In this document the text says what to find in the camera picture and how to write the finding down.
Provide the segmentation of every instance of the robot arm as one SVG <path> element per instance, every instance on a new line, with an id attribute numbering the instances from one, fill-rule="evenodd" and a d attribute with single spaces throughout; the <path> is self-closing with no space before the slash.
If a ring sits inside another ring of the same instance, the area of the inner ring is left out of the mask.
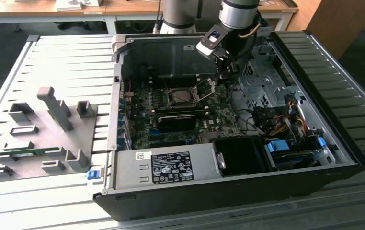
<path id="1" fill-rule="evenodd" d="M 236 72 L 239 53 L 261 27 L 259 3 L 260 0 L 223 0 L 220 22 L 196 46 L 207 58 L 216 58 L 220 79 Z"/>

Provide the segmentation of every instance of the barcode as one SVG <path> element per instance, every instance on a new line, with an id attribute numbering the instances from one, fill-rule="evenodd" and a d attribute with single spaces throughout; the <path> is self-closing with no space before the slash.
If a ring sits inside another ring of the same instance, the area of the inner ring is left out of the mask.
<path id="1" fill-rule="evenodd" d="M 136 152 L 136 159 L 138 160 L 147 160 L 151 159 L 152 152 Z"/>

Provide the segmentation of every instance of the wooden table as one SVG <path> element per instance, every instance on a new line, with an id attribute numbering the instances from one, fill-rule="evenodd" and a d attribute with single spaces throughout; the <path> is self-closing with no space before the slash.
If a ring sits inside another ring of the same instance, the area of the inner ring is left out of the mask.
<path id="1" fill-rule="evenodd" d="M 279 20 L 277 31 L 287 29 L 292 16 L 299 11 L 297 7 L 289 7 L 283 0 L 269 0 L 261 3 L 259 9 L 264 18 Z M 55 0 L 0 0 L 0 23 L 106 21 L 110 34 L 116 35 L 116 21 L 155 20 L 158 10 L 159 4 L 146 0 L 104 0 L 99 7 L 84 6 L 83 10 L 74 11 L 56 11 Z"/>

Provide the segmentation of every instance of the motherboard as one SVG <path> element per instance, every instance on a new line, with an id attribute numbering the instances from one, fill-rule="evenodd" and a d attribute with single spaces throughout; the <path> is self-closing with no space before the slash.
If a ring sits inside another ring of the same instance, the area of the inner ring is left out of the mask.
<path id="1" fill-rule="evenodd" d="M 226 85 L 216 85 L 211 77 L 198 77 L 196 85 L 183 87 L 159 81 L 126 93 L 134 149 L 210 143 L 241 135 Z"/>

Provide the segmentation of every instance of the grey plastic block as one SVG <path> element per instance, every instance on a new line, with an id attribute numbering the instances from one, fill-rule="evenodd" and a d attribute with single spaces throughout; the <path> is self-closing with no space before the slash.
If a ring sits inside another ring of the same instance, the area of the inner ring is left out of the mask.
<path id="1" fill-rule="evenodd" d="M 68 108 L 68 106 L 67 106 L 64 100 L 58 100 L 58 102 L 59 102 L 60 107 L 62 107 L 63 110 L 64 110 L 64 113 L 66 113 L 67 117 L 71 117 L 72 112 L 70 111 L 70 108 Z"/>
<path id="2" fill-rule="evenodd" d="M 6 166 L 0 164 L 0 177 L 10 177 L 14 174 L 14 170 Z"/>
<path id="3" fill-rule="evenodd" d="M 34 146 L 35 144 L 31 141 L 18 141 L 7 143 L 7 146 L 3 148 L 3 151 L 28 150 L 32 149 Z"/>
<path id="4" fill-rule="evenodd" d="M 36 126 L 19 126 L 14 127 L 10 133 L 12 134 L 12 136 L 20 136 L 26 134 L 35 134 L 38 132 L 39 128 Z"/>
<path id="5" fill-rule="evenodd" d="M 70 131 L 74 129 L 72 123 L 67 118 L 67 112 L 60 107 L 60 103 L 55 98 L 55 89 L 54 87 L 42 87 L 38 92 L 38 98 L 46 102 L 48 106 L 48 111 L 52 114 L 52 117 L 58 121 L 62 129 Z"/>
<path id="6" fill-rule="evenodd" d="M 46 151 L 44 154 L 51 157 L 63 157 L 67 153 L 67 150 L 64 149 L 64 147 L 60 147 L 59 150 L 52 150 L 52 151 Z"/>
<path id="7" fill-rule="evenodd" d="M 22 102 L 12 104 L 8 114 L 16 122 L 28 122 L 31 120 L 28 119 L 27 114 L 32 112 L 34 110 L 30 105 L 26 102 Z"/>
<path id="8" fill-rule="evenodd" d="M 86 156 L 83 150 L 80 149 L 78 151 L 78 155 L 75 156 L 72 151 L 68 150 L 66 154 L 66 161 L 72 167 L 72 169 L 82 169 L 90 166 L 90 160 L 88 157 Z"/>
<path id="9" fill-rule="evenodd" d="M 48 173 L 59 173 L 66 169 L 66 166 L 60 160 L 44 161 L 42 163 L 42 169 Z"/>
<path id="10" fill-rule="evenodd" d="M 12 155 L 2 155 L 0 156 L 0 163 L 8 163 L 8 162 L 15 162 L 16 158 L 12 157 Z"/>
<path id="11" fill-rule="evenodd" d="M 95 117 L 95 110 L 92 108 L 90 101 L 79 101 L 78 103 L 78 112 L 82 118 Z"/>

